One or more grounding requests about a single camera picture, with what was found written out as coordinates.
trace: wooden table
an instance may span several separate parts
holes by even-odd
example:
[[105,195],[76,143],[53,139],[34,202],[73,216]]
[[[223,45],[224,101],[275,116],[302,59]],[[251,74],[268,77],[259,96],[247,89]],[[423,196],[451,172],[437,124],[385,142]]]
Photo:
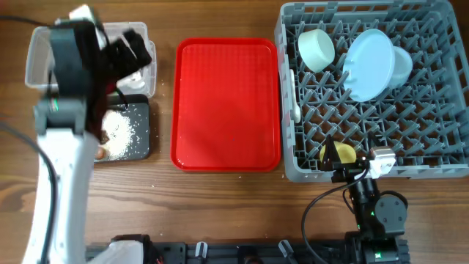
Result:
[[[50,22],[80,1],[15,0],[0,13]],[[281,162],[264,174],[186,174],[169,160],[175,52],[188,37],[273,39],[282,1],[89,1],[103,21],[143,21],[158,53],[157,92],[151,99],[152,155],[144,161],[99,164],[89,189],[86,242],[146,233],[153,241],[209,243],[300,241],[305,206],[330,183],[298,184]],[[454,2],[462,36],[469,40],[468,4]],[[0,22],[0,118],[34,137],[37,91],[25,88],[24,69],[33,26]],[[0,133],[0,263],[19,263],[31,227],[37,155]],[[380,189],[404,194],[413,263],[469,262],[469,178],[380,180]],[[341,239],[356,230],[341,194],[321,201],[307,222],[310,238]]]

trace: gray dish rack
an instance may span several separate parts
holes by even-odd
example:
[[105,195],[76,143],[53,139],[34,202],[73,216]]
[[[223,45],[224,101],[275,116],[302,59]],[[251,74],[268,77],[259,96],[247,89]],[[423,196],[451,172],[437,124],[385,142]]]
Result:
[[[333,63],[311,72],[298,52],[298,36],[326,31],[336,48]],[[344,89],[341,67],[353,40],[367,29],[385,32],[413,60],[407,83],[363,103]],[[329,181],[320,171],[325,137],[369,151],[368,131],[394,150],[389,177],[447,178],[469,174],[469,67],[452,6],[444,0],[287,3],[275,28],[281,79],[282,142],[287,177]],[[292,120],[290,71],[295,74],[301,121]]]

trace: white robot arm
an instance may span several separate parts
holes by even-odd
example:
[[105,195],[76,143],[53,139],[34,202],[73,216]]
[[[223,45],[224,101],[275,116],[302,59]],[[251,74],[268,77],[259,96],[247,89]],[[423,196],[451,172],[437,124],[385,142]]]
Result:
[[[83,264],[89,180],[107,107],[106,87],[130,73],[121,70],[128,70],[128,65],[119,68],[122,59],[109,58],[112,48],[120,48],[116,54],[121,54],[122,46],[109,48],[103,27],[88,6],[73,10],[69,21],[56,22],[51,31],[59,87],[58,92],[48,91],[34,108],[37,142],[48,161],[40,155],[32,230],[23,264]],[[146,57],[135,56],[132,70],[148,63]],[[145,251],[141,241],[115,241],[90,263],[144,263]]]

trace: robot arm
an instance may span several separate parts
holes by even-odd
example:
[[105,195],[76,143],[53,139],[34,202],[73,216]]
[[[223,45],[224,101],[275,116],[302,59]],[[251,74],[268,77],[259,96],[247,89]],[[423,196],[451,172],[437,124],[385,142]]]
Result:
[[348,187],[359,230],[348,232],[345,237],[352,261],[400,263],[397,237],[405,232],[407,200],[395,191],[380,192],[376,181],[379,176],[391,171],[396,155],[390,147],[382,146],[372,133],[368,134],[368,140],[368,157],[343,164],[332,138],[328,136],[325,144],[328,156],[323,159],[323,169],[334,171],[333,183],[350,184],[360,178]]
[[[52,161],[56,185],[50,182],[48,167],[40,158],[24,264],[86,262],[86,204],[107,109],[106,90],[151,62],[139,35],[129,31],[124,36],[132,51],[122,40],[109,43],[103,26],[87,6],[72,11],[70,20],[51,27],[58,91],[44,94],[34,107],[34,116],[38,145]],[[143,261],[144,244],[117,241],[92,263]]]

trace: yellow object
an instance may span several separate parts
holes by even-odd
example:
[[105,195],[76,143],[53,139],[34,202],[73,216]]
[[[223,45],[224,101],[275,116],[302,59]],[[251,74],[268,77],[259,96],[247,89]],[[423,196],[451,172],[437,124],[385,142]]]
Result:
[[[355,162],[355,160],[357,159],[357,153],[355,152],[352,146],[345,144],[345,143],[341,143],[341,142],[334,142],[334,145],[336,146],[340,161],[343,164]],[[322,161],[322,158],[324,158],[324,152],[325,152],[325,146],[323,146],[320,151],[321,161]]]

